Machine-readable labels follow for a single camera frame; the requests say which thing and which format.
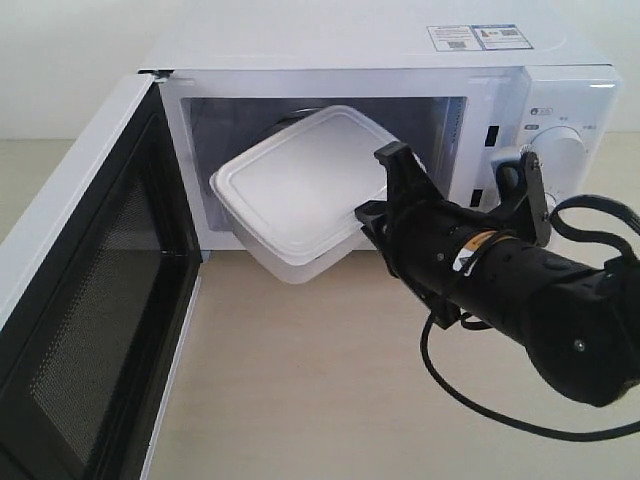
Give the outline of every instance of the sticker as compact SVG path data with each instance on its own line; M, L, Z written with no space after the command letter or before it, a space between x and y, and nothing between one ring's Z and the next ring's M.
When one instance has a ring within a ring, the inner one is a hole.
M472 25L483 50L531 50L533 46L515 25Z
M482 246L482 244L486 242L489 238L491 238L491 236L495 233L496 233L495 230L488 230L488 231L477 234L475 237L469 240L464 245L464 247L460 249L460 251L458 252L458 255L456 255L456 258L453 260L452 268L456 272L459 272L460 270L462 270L462 267L464 267L467 264L471 256L476 252L476 250L478 250ZM505 235L504 237L501 237L498 240L496 240L495 243L501 242L502 240L506 240L508 238L512 238L512 237ZM477 260L473 262L473 265L471 265L466 272L464 272L465 277L468 277L469 275L471 275L471 272L473 271L473 267L475 267L476 262Z
M438 52L481 51L482 46L468 25L427 27Z

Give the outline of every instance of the white plastic container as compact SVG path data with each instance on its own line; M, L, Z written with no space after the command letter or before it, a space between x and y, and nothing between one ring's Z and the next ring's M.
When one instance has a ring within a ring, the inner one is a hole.
M393 140L357 110L328 107L225 164L211 188L256 260L304 283L365 241L354 209L386 197L373 153Z

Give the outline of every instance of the microwave label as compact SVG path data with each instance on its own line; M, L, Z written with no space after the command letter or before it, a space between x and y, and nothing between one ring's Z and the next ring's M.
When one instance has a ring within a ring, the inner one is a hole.
M533 46L513 24L471 25L483 50L532 50Z
M427 27L438 52L482 51L482 46L469 25Z

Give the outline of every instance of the white wall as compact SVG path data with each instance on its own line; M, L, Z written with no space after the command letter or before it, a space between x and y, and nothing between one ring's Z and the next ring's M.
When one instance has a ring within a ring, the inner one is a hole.
M77 136L190 1L0 0L0 138ZM640 2L552 2L625 78L611 130L640 131Z

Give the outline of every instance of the microwave control panel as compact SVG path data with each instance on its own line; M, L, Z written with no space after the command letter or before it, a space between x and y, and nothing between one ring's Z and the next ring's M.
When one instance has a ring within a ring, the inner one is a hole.
M550 203L577 193L612 109L620 79L607 65L526 67L529 92L516 144L540 157Z

